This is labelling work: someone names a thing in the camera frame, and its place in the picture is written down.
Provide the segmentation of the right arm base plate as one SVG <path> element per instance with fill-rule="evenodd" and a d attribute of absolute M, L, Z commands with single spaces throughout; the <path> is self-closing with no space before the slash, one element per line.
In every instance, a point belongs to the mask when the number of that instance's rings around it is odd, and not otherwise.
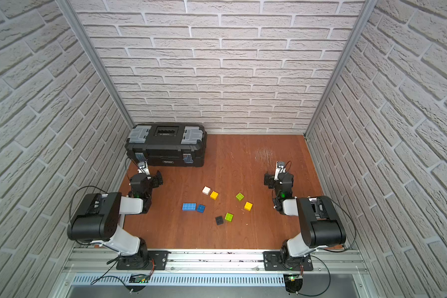
<path fill-rule="evenodd" d="M 301 268 L 304 272 L 314 270 L 309 255 L 293 258 L 286 255 L 282 256 L 280 251 L 263 252 L 263 264 L 266 271 L 300 271 Z"/>

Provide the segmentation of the black lego brick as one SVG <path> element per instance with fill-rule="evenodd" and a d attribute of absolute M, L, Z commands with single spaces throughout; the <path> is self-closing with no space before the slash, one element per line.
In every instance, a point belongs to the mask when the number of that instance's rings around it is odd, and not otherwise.
<path fill-rule="evenodd" d="M 217 224 L 217 226 L 224 224 L 224 219 L 222 216 L 216 217 L 216 224 Z"/>

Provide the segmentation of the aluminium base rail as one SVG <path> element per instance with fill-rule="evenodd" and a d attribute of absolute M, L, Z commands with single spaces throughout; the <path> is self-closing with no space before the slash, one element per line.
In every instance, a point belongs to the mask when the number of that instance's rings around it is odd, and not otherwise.
<path fill-rule="evenodd" d="M 165 269 L 157 270 L 158 273 L 369 273 L 360 253 L 356 250 L 343 253 L 317 250 L 310 254 L 314 270 L 307 272 L 302 268 L 300 271 L 266 271 L 263 264 L 263 252 L 266 250 L 169 249 L 167 251 L 169 255 Z"/>

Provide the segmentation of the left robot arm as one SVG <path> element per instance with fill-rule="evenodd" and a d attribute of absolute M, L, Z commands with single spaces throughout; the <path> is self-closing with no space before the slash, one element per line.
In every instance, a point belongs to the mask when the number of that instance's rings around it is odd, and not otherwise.
<path fill-rule="evenodd" d="M 159 171 L 152 176 L 147 163 L 139 163 L 139 172 L 130 179 L 130 194 L 104 192 L 87 194 L 74 214 L 70 215 L 67 235 L 82 245 L 100 245 L 118 254 L 114 259 L 118 270 L 153 268 L 145 240 L 131 235 L 120 226 L 126 215 L 146 214 L 151 207 L 151 195 L 163 184 Z"/>

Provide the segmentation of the black grey toolbox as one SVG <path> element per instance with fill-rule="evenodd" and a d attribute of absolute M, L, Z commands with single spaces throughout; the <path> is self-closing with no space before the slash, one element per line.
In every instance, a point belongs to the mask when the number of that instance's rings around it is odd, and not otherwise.
<path fill-rule="evenodd" d="M 137 124 L 126 140 L 127 156 L 149 166 L 202 167 L 207 132 L 203 125 L 177 122 Z"/>

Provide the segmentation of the dark blue lego brick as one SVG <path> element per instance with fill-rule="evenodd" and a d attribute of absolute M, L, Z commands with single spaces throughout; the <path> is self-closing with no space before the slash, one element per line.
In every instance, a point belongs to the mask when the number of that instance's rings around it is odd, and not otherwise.
<path fill-rule="evenodd" d="M 200 204 L 197 206 L 197 212 L 203 213 L 205 211 L 206 206 Z"/>

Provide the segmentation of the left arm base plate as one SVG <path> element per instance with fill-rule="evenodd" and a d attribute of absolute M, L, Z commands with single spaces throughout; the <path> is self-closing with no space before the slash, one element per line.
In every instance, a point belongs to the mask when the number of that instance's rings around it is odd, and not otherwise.
<path fill-rule="evenodd" d="M 132 256 L 121 257 L 117 262 L 117 270 L 164 270 L 169 251 L 151 250 L 148 252 L 139 251 Z"/>

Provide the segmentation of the yellow lego brick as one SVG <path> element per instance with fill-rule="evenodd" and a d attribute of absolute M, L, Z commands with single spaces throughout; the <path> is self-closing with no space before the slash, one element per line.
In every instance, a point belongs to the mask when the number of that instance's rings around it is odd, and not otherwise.
<path fill-rule="evenodd" d="M 218 195 L 219 195 L 219 194 L 218 194 L 217 192 L 212 191 L 210 197 L 211 197 L 213 200 L 216 200 L 216 199 L 218 198 Z"/>
<path fill-rule="evenodd" d="M 245 206 L 244 206 L 244 210 L 246 210 L 246 211 L 251 211 L 251 210 L 252 210 L 252 207 L 253 207 L 253 204 L 252 204 L 252 203 L 250 203 L 250 202 L 246 202 L 246 203 L 245 203 Z"/>

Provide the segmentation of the light blue long lego brick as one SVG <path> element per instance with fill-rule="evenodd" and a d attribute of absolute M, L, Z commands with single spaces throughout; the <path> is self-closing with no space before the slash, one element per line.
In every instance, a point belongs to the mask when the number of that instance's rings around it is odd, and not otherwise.
<path fill-rule="evenodd" d="M 184 203 L 182 206 L 183 211 L 195 211 L 197 208 L 196 203 Z"/>

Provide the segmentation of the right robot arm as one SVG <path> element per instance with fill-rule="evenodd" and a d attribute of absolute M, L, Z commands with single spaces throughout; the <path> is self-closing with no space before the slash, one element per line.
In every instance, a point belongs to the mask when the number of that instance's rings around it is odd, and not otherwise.
<path fill-rule="evenodd" d="M 274 209 L 285 216 L 299 218 L 300 232 L 285 241 L 280 249 L 280 263 L 294 268 L 310 253 L 346 242 L 346 232 L 332 200 L 327 196 L 296 197 L 294 176 L 283 161 L 276 163 L 273 175 L 266 173 L 264 185 L 274 191 Z"/>

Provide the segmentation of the green lego brick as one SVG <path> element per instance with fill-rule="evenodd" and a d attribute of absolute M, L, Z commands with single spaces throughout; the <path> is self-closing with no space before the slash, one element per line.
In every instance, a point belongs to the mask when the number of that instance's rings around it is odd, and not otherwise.
<path fill-rule="evenodd" d="M 226 213 L 224 219 L 225 219 L 226 221 L 228 221 L 228 222 L 232 222 L 232 220 L 233 220 L 233 214 L 231 214 L 231 213 Z"/>
<path fill-rule="evenodd" d="M 238 201 L 241 201 L 244 197 L 245 196 L 242 193 L 240 193 L 240 192 L 236 195 L 236 198 L 237 198 Z"/>

